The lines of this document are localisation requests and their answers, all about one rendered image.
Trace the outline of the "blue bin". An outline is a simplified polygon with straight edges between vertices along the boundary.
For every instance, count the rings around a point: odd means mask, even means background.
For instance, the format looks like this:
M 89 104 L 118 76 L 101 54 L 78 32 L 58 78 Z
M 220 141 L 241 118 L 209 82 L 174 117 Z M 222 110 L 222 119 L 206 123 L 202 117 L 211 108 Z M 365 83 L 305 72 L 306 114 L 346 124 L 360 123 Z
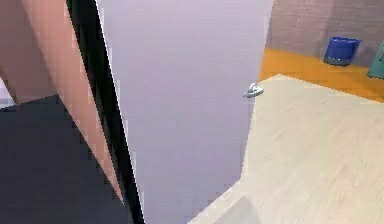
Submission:
M 329 39 L 323 62 L 334 66 L 349 66 L 361 44 L 360 39 L 334 36 Z

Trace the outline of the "pale lilac room door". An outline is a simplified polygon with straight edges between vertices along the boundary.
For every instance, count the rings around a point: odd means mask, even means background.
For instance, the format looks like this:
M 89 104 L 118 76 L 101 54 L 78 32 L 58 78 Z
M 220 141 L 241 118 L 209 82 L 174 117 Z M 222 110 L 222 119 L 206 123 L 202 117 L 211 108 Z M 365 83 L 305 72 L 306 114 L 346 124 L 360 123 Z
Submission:
M 274 0 L 97 0 L 145 224 L 241 176 Z

